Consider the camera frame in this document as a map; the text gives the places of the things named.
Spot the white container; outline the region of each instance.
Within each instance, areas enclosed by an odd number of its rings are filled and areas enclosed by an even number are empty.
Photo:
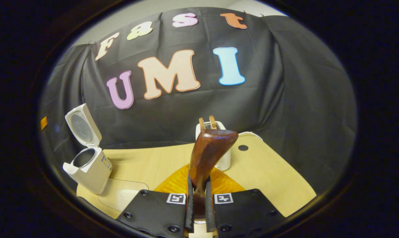
[[[79,143],[88,148],[79,152],[70,164],[64,163],[63,169],[78,184],[99,194],[113,168],[103,150],[98,147],[102,138],[100,131],[86,104],[75,107],[65,115],[65,119]]]
[[[210,122],[204,122],[204,125],[205,125],[205,128],[208,128],[208,127],[211,128],[211,123]],[[221,129],[221,130],[225,130],[226,129],[225,126],[219,121],[216,121],[216,125],[217,125],[218,129]],[[195,140],[198,138],[198,135],[200,134],[200,132],[201,132],[200,124],[197,124],[197,127],[195,128]],[[215,168],[218,168],[221,171],[225,171],[225,170],[230,168],[230,150],[231,149],[229,149],[222,156],[222,158],[214,166]]]

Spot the blue letter i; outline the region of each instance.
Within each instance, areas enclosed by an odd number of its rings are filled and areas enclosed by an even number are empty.
[[[219,83],[222,85],[237,85],[245,82],[245,77],[240,75],[236,61],[237,49],[234,47],[215,48],[213,53],[219,56],[222,67],[222,77]]]

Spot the peach letter m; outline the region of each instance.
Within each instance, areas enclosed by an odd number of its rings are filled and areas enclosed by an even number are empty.
[[[144,70],[145,86],[147,88],[144,98],[157,98],[162,94],[162,91],[157,88],[156,82],[158,82],[167,93],[170,93],[173,89],[176,75],[176,90],[184,92],[199,88],[201,84],[195,79],[194,69],[192,67],[193,55],[193,50],[176,51],[172,56],[168,68],[156,57],[149,57],[141,60],[138,63],[138,67]]]

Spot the wooden table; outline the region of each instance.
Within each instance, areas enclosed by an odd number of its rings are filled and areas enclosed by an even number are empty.
[[[248,150],[239,150],[240,145],[248,146]],[[148,149],[105,149],[105,155],[113,164],[107,193],[97,195],[79,185],[77,195],[117,218],[120,211],[115,207],[116,196],[121,195],[121,191],[154,190],[173,172],[189,163],[193,146],[191,143]],[[247,190],[260,189],[285,217],[316,196],[307,181],[257,136],[240,135],[231,148],[231,158],[231,166],[225,173]]]

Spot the black cloth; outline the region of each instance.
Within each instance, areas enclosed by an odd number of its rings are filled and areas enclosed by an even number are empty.
[[[175,15],[193,12],[193,26],[172,26]],[[247,29],[230,26],[222,13],[242,17]],[[151,21],[153,30],[130,41],[136,25]],[[107,54],[95,61],[100,42],[116,32]],[[235,47],[240,85],[219,84],[222,68],[213,54]],[[173,90],[145,99],[139,61],[157,57],[169,66],[178,50],[193,50],[192,65],[201,87]],[[106,82],[131,71],[134,103],[121,110]],[[125,98],[123,83],[118,93]],[[47,116],[47,159],[63,177],[63,162],[83,149],[65,114],[86,103],[102,134],[103,149],[170,146],[195,141],[198,118],[213,115],[229,130],[253,131],[292,165],[321,194],[341,175],[356,133],[356,105],[351,83],[331,50],[309,30],[283,16],[256,17],[219,8],[176,9],[143,18],[107,34],[94,44],[72,46],[52,69],[40,101],[39,120]]]

